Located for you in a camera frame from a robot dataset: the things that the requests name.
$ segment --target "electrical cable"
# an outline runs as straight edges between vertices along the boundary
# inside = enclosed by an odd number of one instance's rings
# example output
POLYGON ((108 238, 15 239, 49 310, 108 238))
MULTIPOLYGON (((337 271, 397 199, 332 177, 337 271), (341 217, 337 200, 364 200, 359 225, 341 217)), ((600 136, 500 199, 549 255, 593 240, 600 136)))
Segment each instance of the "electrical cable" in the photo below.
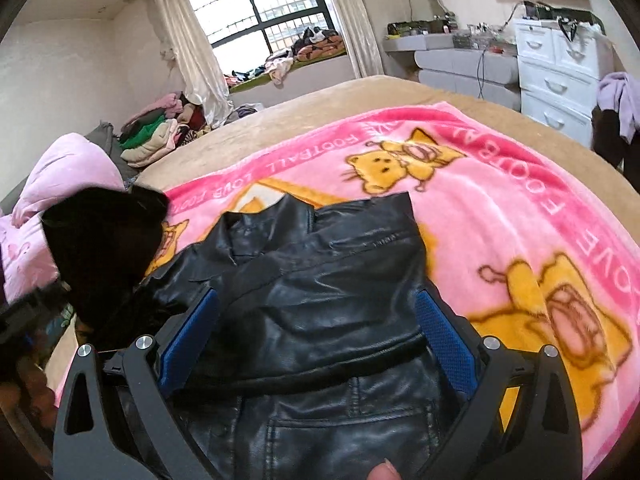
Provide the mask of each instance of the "electrical cable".
POLYGON ((478 99, 482 99, 482 100, 484 100, 484 94, 482 94, 482 91, 484 90, 484 54, 486 54, 487 49, 489 49, 488 46, 486 46, 482 51, 482 54, 480 54, 480 57, 478 59, 478 68, 476 69, 476 77, 478 78, 478 86, 480 87, 480 93, 478 94, 478 99), (480 82, 480 63, 481 62, 482 62, 482 82, 480 82))
POLYGON ((436 0, 436 1, 438 2, 438 5, 444 9, 445 12, 449 12, 449 9, 447 9, 445 4, 442 3, 442 0, 436 0))
POLYGON ((411 3, 411 0, 409 0, 409 21, 412 22, 414 20, 414 6, 411 3))
MULTIPOLYGON (((511 15, 508 17, 507 21, 504 22, 504 25, 502 27, 500 27, 500 29, 498 29, 498 32, 502 32, 507 27, 507 25, 509 25, 509 23, 513 19, 514 14, 516 13, 516 9, 520 5, 524 5, 524 2, 518 2, 517 4, 515 4, 513 6, 513 9, 511 10, 511 15)), ((484 55, 486 54, 486 51, 488 49, 489 49, 489 46, 486 46, 484 48, 484 50, 482 51, 482 54, 480 55, 480 57, 478 59, 478 66, 476 67, 476 78, 478 79, 478 86, 480 87, 480 93, 478 94, 478 99, 484 99, 484 94, 482 93, 484 91, 484 55), (482 81, 480 80, 480 65, 481 64, 482 64, 482 81)))

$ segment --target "hand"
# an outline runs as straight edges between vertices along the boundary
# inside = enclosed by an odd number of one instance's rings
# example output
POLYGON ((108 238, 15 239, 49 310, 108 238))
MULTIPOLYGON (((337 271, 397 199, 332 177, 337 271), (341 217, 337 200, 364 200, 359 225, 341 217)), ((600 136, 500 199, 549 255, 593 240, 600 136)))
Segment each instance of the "hand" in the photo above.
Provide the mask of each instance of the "hand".
MULTIPOLYGON (((43 428, 53 430, 58 416, 58 409, 54 405, 56 395, 47 388, 47 378, 43 371, 28 357, 23 357, 16 363, 16 371, 29 395, 31 415, 38 419, 43 428)), ((0 383, 0 410, 36 463, 42 467, 50 466, 50 452, 43 450, 32 439, 16 414, 21 393, 20 386, 15 383, 0 383)))
POLYGON ((385 460, 382 464, 375 466, 367 476, 367 480, 402 480, 396 468, 393 467, 389 460, 385 460))

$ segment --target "cartoon bear print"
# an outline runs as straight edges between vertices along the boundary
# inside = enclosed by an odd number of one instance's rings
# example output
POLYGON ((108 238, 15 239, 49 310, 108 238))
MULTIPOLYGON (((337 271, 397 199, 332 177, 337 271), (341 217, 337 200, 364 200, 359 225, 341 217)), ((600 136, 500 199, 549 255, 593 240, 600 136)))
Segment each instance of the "cartoon bear print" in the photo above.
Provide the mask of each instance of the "cartoon bear print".
POLYGON ((449 146, 438 144, 424 130, 416 128, 405 142, 383 140, 366 143, 380 150, 353 155, 346 159, 352 169, 347 180, 360 178, 366 193, 376 195, 389 191, 407 176, 418 181, 416 191, 425 191, 425 184, 438 168, 444 168, 466 155, 449 146))
MULTIPOLYGON (((495 335, 508 348, 538 352, 546 344, 555 345, 574 390, 581 427, 591 427, 603 389, 633 348, 624 321, 594 300, 578 267, 564 253, 555 254, 539 276, 523 260, 505 271, 482 266, 478 275, 486 283, 506 286, 511 301, 468 320, 480 335, 495 335)), ((503 419, 508 420, 514 403, 515 397, 503 403, 503 419)))
POLYGON ((148 276, 164 264, 171 261, 176 255, 178 248, 178 239, 189 225, 188 220, 183 220, 179 224, 169 225, 168 222, 162 222, 162 242, 153 261, 146 270, 145 275, 148 276))

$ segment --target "purple clothing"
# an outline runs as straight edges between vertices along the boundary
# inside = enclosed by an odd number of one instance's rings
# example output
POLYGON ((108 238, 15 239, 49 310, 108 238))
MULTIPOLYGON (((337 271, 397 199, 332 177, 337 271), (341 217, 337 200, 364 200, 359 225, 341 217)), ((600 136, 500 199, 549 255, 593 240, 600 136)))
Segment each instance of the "purple clothing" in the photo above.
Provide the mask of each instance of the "purple clothing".
POLYGON ((598 106, 620 115, 620 137, 631 141, 640 130, 640 81, 626 72, 606 75, 598 83, 598 106))

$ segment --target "green sweater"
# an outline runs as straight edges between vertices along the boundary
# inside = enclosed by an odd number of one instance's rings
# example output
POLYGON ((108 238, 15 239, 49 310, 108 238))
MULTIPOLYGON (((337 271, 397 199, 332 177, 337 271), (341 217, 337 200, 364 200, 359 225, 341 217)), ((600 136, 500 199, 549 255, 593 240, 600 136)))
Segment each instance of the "green sweater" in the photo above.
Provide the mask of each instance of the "green sweater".
POLYGON ((130 139, 127 139, 123 144, 121 144, 121 146, 124 150, 132 150, 133 148, 142 146, 153 136, 156 128, 165 121, 166 119, 164 118, 164 115, 161 115, 160 117, 158 117, 158 120, 155 123, 149 124, 147 126, 142 126, 138 133, 136 133, 130 139))

